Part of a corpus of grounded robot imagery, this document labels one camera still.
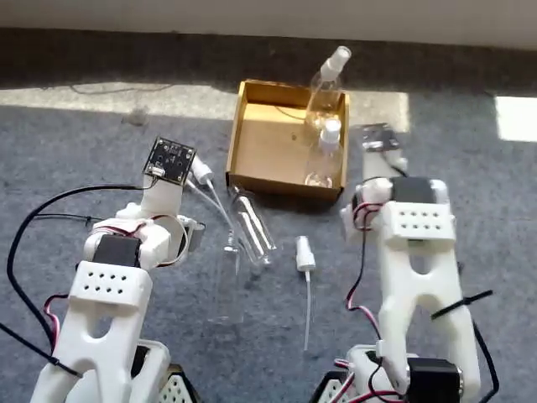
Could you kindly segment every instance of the black wire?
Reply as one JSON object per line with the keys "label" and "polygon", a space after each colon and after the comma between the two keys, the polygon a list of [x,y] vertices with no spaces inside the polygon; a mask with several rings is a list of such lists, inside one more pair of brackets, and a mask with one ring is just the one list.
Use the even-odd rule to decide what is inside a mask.
{"label": "black wire", "polygon": [[72,218],[86,220],[86,226],[89,226],[92,221],[103,221],[104,218],[93,216],[82,216],[81,214],[68,214],[63,212],[41,212],[35,216],[35,219],[48,219],[48,218]]}
{"label": "black wire", "polygon": [[24,346],[28,347],[34,353],[37,353],[38,355],[40,355],[41,357],[43,357],[44,359],[49,361],[51,364],[53,364],[53,365],[55,365],[55,366],[57,366],[59,368],[62,368],[64,371],[66,371],[67,373],[69,373],[71,375],[74,375],[74,376],[76,376],[78,378],[82,378],[82,375],[79,372],[76,372],[75,370],[67,367],[66,365],[63,365],[56,357],[53,357],[53,356],[47,354],[41,348],[35,346],[34,344],[29,342],[25,338],[22,338],[16,332],[14,332],[13,330],[11,330],[9,327],[7,327],[6,325],[4,325],[1,322],[0,322],[0,329],[3,330],[5,333],[7,333],[12,338],[14,338],[15,340],[17,340],[19,343],[21,343]]}
{"label": "black wire", "polygon": [[390,400],[386,400],[384,399],[381,395],[379,395],[377,393],[377,391],[375,390],[375,388],[373,388],[373,378],[375,377],[375,375],[377,374],[377,372],[382,368],[383,366],[383,360],[380,359],[380,361],[378,362],[378,367],[371,373],[371,375],[369,375],[369,379],[368,379],[368,388],[369,388],[369,391],[374,395],[374,397],[376,397],[377,399],[385,402],[385,403],[391,403]]}
{"label": "black wire", "polygon": [[394,170],[395,172],[397,172],[398,174],[400,174],[401,176],[404,176],[404,177],[407,177],[409,174],[407,174],[405,171],[403,171],[402,169],[400,169],[399,167],[391,164],[389,161],[388,161],[388,157],[386,156],[386,152],[385,151],[382,151],[380,153],[383,157],[383,160],[386,164],[389,165],[389,167]]}
{"label": "black wire", "polygon": [[40,213],[42,212],[46,207],[50,206],[51,204],[57,202],[58,200],[65,199],[69,196],[74,196],[79,193],[85,193],[88,191],[105,191],[105,190],[120,190],[120,191],[143,191],[146,189],[149,189],[154,186],[154,184],[157,182],[156,178],[153,180],[151,185],[149,187],[140,187],[140,186],[133,186],[133,185],[97,185],[97,186],[85,186],[85,187],[79,187],[77,189],[73,189],[70,191],[65,191],[63,193],[60,193],[57,196],[52,197],[48,201],[44,202],[40,206],[36,207],[20,224],[18,227],[17,232],[15,233],[15,237],[13,238],[13,241],[11,243],[11,247],[9,249],[9,255],[8,255],[8,262],[6,264],[6,272],[8,274],[9,283],[15,290],[15,292],[18,294],[21,300],[23,300],[24,304],[28,307],[28,309],[32,312],[32,314],[35,316],[35,318],[39,321],[39,324],[43,328],[47,338],[49,339],[49,345],[50,349],[52,351],[52,348],[54,346],[54,335],[52,334],[52,331],[50,330],[50,326],[47,323],[47,321],[44,319],[44,316],[41,314],[37,306],[30,300],[30,298],[26,295],[26,293],[23,291],[23,288],[18,283],[17,279],[15,278],[15,274],[13,272],[13,266],[15,262],[15,254],[17,253],[18,245],[20,244],[21,238],[23,237],[24,231],[28,227],[28,225],[32,222],[32,220]]}
{"label": "black wire", "polygon": [[483,339],[483,336],[481,332],[479,331],[479,327],[477,327],[477,324],[475,321],[473,321],[472,323],[473,323],[473,333],[476,336],[477,344],[479,344],[479,348],[481,349],[483,356],[485,357],[485,361],[487,361],[488,372],[490,373],[490,377],[493,380],[493,388],[490,391],[488,391],[488,393],[485,396],[483,396],[483,398],[479,401],[479,403],[487,403],[500,390],[500,381],[498,379],[498,374],[496,373],[496,367],[494,367],[493,357],[490,355],[490,352],[488,351],[487,344],[485,343],[485,340]]}

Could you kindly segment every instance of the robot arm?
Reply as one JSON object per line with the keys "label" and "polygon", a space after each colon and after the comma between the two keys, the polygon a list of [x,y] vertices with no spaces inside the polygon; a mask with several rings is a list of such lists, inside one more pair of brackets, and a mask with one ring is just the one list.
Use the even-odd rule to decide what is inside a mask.
{"label": "robot arm", "polygon": [[[446,184],[407,176],[406,165],[393,130],[387,125],[366,127],[364,181],[352,203],[341,210],[347,241],[371,229],[378,247],[383,303],[378,316],[381,339],[374,355],[382,365],[379,382],[387,376],[392,388],[412,403],[469,401],[477,395],[481,380],[466,306],[435,320],[439,333],[446,335],[447,359],[407,354],[406,333],[415,308],[422,306],[433,314],[460,301],[462,293],[454,251],[455,218]],[[411,266],[413,254],[425,257],[424,274]],[[377,368],[371,366],[367,351],[356,346],[347,355],[359,393],[369,392],[366,380],[371,368]]]}
{"label": "robot arm", "polygon": [[[180,216],[182,189],[195,151],[157,139],[144,169],[140,204],[94,225],[69,294],[52,364],[39,375],[32,403],[153,403],[169,367],[168,349],[141,340],[155,267],[183,263],[204,226]],[[101,318],[111,321],[96,333]],[[136,359],[140,352],[145,352]],[[134,361],[140,365],[133,374]]]}

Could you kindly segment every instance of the open cardboard box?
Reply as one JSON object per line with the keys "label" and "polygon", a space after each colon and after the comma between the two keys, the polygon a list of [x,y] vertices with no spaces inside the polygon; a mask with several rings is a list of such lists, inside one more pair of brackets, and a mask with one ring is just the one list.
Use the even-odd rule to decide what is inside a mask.
{"label": "open cardboard box", "polygon": [[227,156],[226,181],[250,191],[307,196],[334,202],[345,187],[349,96],[341,96],[343,163],[332,188],[304,184],[311,139],[304,130],[310,90],[277,82],[246,80],[238,92]]}

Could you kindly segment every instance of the circuit board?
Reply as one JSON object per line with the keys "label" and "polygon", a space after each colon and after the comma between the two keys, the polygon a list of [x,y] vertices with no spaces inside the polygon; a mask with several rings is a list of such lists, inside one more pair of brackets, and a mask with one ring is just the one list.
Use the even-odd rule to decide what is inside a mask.
{"label": "circuit board", "polygon": [[157,137],[143,172],[183,186],[195,155],[196,150],[191,147]]}

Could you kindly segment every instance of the cable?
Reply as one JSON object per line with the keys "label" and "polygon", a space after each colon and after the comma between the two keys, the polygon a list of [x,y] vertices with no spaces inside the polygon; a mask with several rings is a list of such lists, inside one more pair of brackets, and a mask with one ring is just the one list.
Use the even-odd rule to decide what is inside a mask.
{"label": "cable", "polygon": [[354,381],[354,373],[351,372],[347,376],[347,379],[345,379],[345,382],[343,382],[343,385],[341,386],[341,388],[330,399],[329,403],[337,403],[343,397],[343,395],[345,395],[345,392],[347,392],[347,389],[349,389],[353,381]]}
{"label": "cable", "polygon": [[373,212],[376,212],[376,211],[377,210],[367,210],[367,212],[363,216],[363,223],[364,224],[363,224],[363,227],[362,227],[363,235],[362,235],[362,256],[360,258],[360,270],[358,271],[358,278],[356,279],[356,281],[352,285],[351,289],[347,293],[347,297],[345,298],[345,307],[347,308],[348,311],[361,311],[366,316],[366,318],[369,320],[371,325],[373,326],[373,329],[374,329],[375,333],[377,334],[377,338],[380,339],[381,338],[380,337],[380,329],[379,329],[377,320],[375,319],[375,316],[371,313],[371,311],[369,311],[365,306],[362,306],[362,305],[352,306],[352,298],[354,297],[354,292],[356,291],[356,288],[358,287],[358,285],[362,281],[363,271],[364,271],[365,262],[366,262],[366,241],[367,241],[366,237],[367,237],[367,232],[366,232],[366,228],[365,228],[365,222],[368,219],[368,215],[373,213]]}
{"label": "cable", "polygon": [[47,218],[72,218],[86,220],[86,226],[88,227],[92,221],[104,221],[104,218],[93,217],[93,216],[82,216],[80,214],[67,214],[63,212],[41,212],[35,219],[47,219]]}
{"label": "cable", "polygon": [[177,262],[179,262],[181,259],[183,259],[183,256],[185,256],[185,253],[186,253],[186,250],[188,249],[187,248],[187,242],[188,242],[188,233],[186,233],[186,229],[185,229],[185,226],[183,225],[183,223],[181,221],[179,221],[179,219],[175,216],[170,216],[169,214],[160,214],[158,216],[152,216],[151,219],[154,220],[154,221],[157,221],[159,220],[160,218],[165,218],[165,217],[168,217],[168,218],[172,218],[173,220],[175,220],[175,222],[177,222],[181,229],[183,230],[183,236],[185,237],[185,246],[183,247],[183,249],[180,251],[180,253],[177,255],[177,257],[169,262],[163,262],[161,264],[158,264],[157,267],[166,267],[166,266],[171,266],[172,264],[175,264]]}
{"label": "cable", "polygon": [[400,169],[398,166],[395,166],[394,164],[392,164],[391,162],[389,162],[388,160],[388,156],[386,155],[386,151],[382,151],[380,153],[383,157],[383,160],[386,164],[389,165],[389,167],[394,170],[395,172],[397,172],[398,174],[400,174],[401,176],[404,176],[404,177],[407,177],[409,174],[407,174],[404,170]]}
{"label": "cable", "polygon": [[70,191],[65,191],[63,193],[60,193],[57,196],[54,196],[50,198],[48,201],[45,201],[40,206],[36,207],[20,224],[18,227],[17,232],[15,233],[15,237],[13,238],[13,241],[11,243],[11,247],[9,248],[9,254],[8,254],[8,262],[6,264],[6,272],[8,274],[9,283],[15,290],[15,292],[18,294],[21,300],[23,300],[24,304],[28,307],[28,309],[32,312],[32,314],[35,316],[35,318],[39,321],[39,324],[43,328],[47,338],[49,339],[49,344],[52,347],[54,345],[54,334],[50,330],[49,324],[44,319],[44,316],[41,314],[37,306],[30,300],[30,298],[26,295],[26,293],[23,291],[23,288],[18,283],[17,279],[15,278],[15,274],[13,272],[13,267],[15,263],[15,254],[17,253],[18,245],[20,244],[20,241],[24,235],[24,231],[28,227],[28,225],[32,222],[32,220],[40,213],[42,212],[46,207],[50,206],[51,204],[57,202],[58,200],[65,199],[69,196],[74,196],[80,193],[85,193],[88,191],[105,191],[105,190],[120,190],[120,191],[144,191],[154,186],[154,184],[157,182],[157,178],[153,179],[153,182],[148,187],[140,187],[140,186],[133,186],[133,185],[97,185],[97,186],[85,186],[85,187],[79,187],[77,189],[73,189]]}
{"label": "cable", "polygon": [[347,400],[347,403],[363,403],[364,401],[368,401],[370,399],[372,399],[373,397],[378,397],[378,396],[397,396],[397,392],[394,391],[394,390],[376,390],[375,391],[375,394],[369,392],[369,393],[366,393],[365,395],[361,395],[361,396],[357,396],[357,397],[354,397],[350,400]]}
{"label": "cable", "polygon": [[500,390],[500,381],[498,379],[498,374],[496,373],[496,367],[494,366],[493,357],[490,355],[490,352],[488,351],[487,344],[485,343],[485,340],[483,339],[483,336],[481,332],[479,331],[479,327],[477,327],[477,324],[475,323],[475,321],[472,321],[472,324],[473,324],[473,332],[476,336],[477,344],[479,344],[479,348],[481,349],[483,356],[485,357],[485,361],[487,361],[488,372],[490,373],[490,377],[493,380],[493,388],[490,389],[490,391],[488,391],[488,393],[485,396],[483,396],[483,398],[479,401],[479,403],[487,403]]}
{"label": "cable", "polygon": [[381,359],[378,363],[378,367],[371,373],[368,379],[368,388],[371,394],[379,399],[380,401],[383,401],[384,403],[404,403],[403,400],[392,400],[392,399],[384,399],[374,388],[373,388],[373,378],[377,374],[377,372],[382,368],[383,366],[383,360]]}
{"label": "cable", "polygon": [[7,327],[1,322],[0,322],[0,330],[3,330],[9,336],[17,340],[19,343],[23,344],[25,347],[32,350],[34,353],[37,353],[38,355],[40,355],[41,357],[49,361],[49,363],[53,364],[54,366],[58,368],[62,368],[65,372],[73,376],[76,376],[77,378],[82,378],[82,375],[79,372],[76,372],[75,370],[67,367],[66,365],[63,365],[56,357],[53,357],[52,355],[47,354],[41,348],[37,347],[35,344],[32,344],[25,338],[19,336],[16,332],[14,332],[13,330],[11,330],[9,327]]}
{"label": "cable", "polygon": [[54,349],[56,348],[56,345],[58,344],[58,338],[60,337],[60,319],[54,313],[50,312],[50,304],[53,300],[57,298],[65,299],[68,296],[69,294],[54,294],[53,296],[47,298],[47,300],[43,304],[44,314],[49,317],[53,323],[52,333],[54,334],[54,346],[52,348],[52,351],[54,351]]}
{"label": "cable", "polygon": [[209,186],[209,189],[212,192],[212,195],[215,197],[216,203],[218,203],[218,206],[220,206],[222,210],[222,214],[224,215],[224,218],[226,218],[227,225],[229,225],[229,228],[233,230],[233,222],[231,218],[227,215],[226,209],[224,208],[224,205],[220,201],[220,197],[218,197],[218,193],[216,193],[215,187],[212,185],[211,181],[207,181],[207,186]]}
{"label": "cable", "polygon": [[306,287],[304,351],[308,351],[308,342],[310,341],[310,321],[311,321],[311,278],[310,278],[310,271],[306,271],[304,274],[305,274],[305,287]]}
{"label": "cable", "polygon": [[214,208],[216,208],[221,214],[222,216],[224,215],[222,209],[220,208],[220,205],[218,203],[216,203],[214,200],[212,200],[208,195],[206,195],[203,191],[201,191],[198,186],[194,185],[194,182],[192,182],[190,179],[187,179],[186,180],[186,185],[194,192],[196,193],[197,195],[203,197],[206,202],[212,204],[212,206],[214,206]]}

